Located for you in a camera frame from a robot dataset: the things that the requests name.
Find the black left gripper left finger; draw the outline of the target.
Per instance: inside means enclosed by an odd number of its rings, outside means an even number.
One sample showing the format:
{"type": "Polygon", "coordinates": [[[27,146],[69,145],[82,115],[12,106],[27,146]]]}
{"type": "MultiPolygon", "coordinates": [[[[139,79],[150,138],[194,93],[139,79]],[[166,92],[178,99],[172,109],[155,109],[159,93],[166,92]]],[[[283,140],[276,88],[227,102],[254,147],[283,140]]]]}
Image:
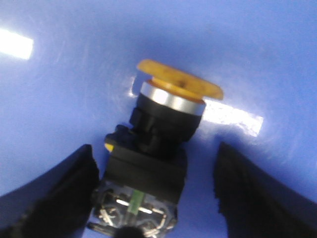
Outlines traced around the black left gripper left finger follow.
{"type": "Polygon", "coordinates": [[[84,144],[61,163],[0,198],[2,238],[80,238],[99,183],[92,146],[84,144]]]}

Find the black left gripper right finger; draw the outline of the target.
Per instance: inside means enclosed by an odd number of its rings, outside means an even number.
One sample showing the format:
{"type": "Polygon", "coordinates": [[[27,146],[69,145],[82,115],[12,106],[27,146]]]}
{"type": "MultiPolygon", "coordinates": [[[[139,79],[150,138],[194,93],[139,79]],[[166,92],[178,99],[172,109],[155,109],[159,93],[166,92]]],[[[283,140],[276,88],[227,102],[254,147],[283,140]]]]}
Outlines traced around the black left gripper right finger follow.
{"type": "Polygon", "coordinates": [[[218,211],[230,238],[315,238],[317,204],[220,143],[213,169],[218,211]]]}

